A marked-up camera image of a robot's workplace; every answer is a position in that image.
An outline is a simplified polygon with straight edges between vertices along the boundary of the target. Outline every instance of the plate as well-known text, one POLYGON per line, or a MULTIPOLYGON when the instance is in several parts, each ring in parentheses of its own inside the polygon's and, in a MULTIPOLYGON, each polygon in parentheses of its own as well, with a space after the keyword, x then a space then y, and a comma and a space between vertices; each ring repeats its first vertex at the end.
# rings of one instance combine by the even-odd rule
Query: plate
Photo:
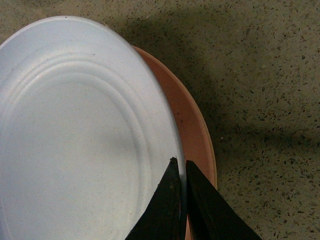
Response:
POLYGON ((50 17, 0 46, 0 239, 123 240, 171 157, 177 126, 149 67, 94 21, 50 17))
MULTIPOLYGON (((211 137, 195 100, 182 82, 158 59, 135 47, 143 57, 169 102, 178 127, 184 158, 196 163, 211 184, 217 188, 217 167, 211 137)), ((189 224, 185 240, 191 240, 189 224)))

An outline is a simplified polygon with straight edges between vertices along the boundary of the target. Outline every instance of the speckled floor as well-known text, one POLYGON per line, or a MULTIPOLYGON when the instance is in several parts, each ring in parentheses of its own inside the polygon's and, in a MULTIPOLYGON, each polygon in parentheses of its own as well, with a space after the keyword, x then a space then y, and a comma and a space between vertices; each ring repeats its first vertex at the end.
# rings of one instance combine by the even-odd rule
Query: speckled floor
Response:
POLYGON ((82 16, 162 61, 207 122, 218 190, 264 240, 320 239, 320 1, 0 0, 0 43, 82 16))

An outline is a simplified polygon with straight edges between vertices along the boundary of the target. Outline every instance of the orange plate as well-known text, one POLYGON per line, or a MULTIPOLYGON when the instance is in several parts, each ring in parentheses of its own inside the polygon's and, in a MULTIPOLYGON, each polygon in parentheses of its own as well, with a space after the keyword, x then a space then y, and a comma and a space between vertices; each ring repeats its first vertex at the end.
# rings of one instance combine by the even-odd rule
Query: orange plate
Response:
MULTIPOLYGON (((159 60, 149 53, 134 47, 157 78, 173 113, 185 160, 196 163, 212 185, 217 188, 217 168, 206 122, 191 94, 181 81, 159 60)), ((190 240, 189 224, 186 240, 190 240)))

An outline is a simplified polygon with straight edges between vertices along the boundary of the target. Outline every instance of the black object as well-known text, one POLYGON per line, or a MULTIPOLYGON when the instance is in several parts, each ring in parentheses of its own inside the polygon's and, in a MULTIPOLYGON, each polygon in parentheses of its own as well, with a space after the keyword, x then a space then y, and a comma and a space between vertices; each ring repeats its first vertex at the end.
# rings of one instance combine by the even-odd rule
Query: black object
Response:
MULTIPOLYGON (((193 161, 186 162, 187 210, 193 240, 261 240, 232 210, 193 161)), ((125 240, 179 238, 181 183, 171 158, 144 214, 125 240)))
POLYGON ((178 240, 180 195, 178 161, 173 157, 144 214, 125 240, 178 240))
POLYGON ((190 231, 194 240, 261 240, 193 161, 186 162, 186 179, 190 231))

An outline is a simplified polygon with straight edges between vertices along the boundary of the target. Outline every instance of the terrazzo floor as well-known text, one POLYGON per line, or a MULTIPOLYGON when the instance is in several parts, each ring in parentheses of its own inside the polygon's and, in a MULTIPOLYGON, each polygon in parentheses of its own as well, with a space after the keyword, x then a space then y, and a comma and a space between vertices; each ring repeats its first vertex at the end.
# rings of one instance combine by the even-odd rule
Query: terrazzo floor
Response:
POLYGON ((176 74, 219 192, 262 239, 320 239, 320 1, 0 0, 0 43, 58 15, 108 25, 176 74))

